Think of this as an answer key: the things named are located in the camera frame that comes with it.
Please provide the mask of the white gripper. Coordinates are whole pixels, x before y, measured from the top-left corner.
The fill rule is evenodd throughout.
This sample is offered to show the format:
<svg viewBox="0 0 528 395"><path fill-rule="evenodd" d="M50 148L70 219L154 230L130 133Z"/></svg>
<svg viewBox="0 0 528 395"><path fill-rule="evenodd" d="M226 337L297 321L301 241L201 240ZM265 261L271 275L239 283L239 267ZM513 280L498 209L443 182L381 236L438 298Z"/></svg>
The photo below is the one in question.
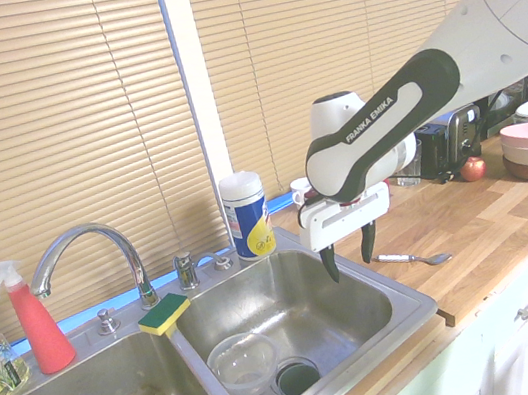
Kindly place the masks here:
<svg viewBox="0 0 528 395"><path fill-rule="evenodd" d="M362 259L364 263L370 263L375 247L375 219L386 214L389 206L389 187L385 182L367 188L355 202L346 205L326 198L313 203L307 201L299 211L301 244L319 252L323 267L338 283L340 273L332 244L362 227Z"/></svg>

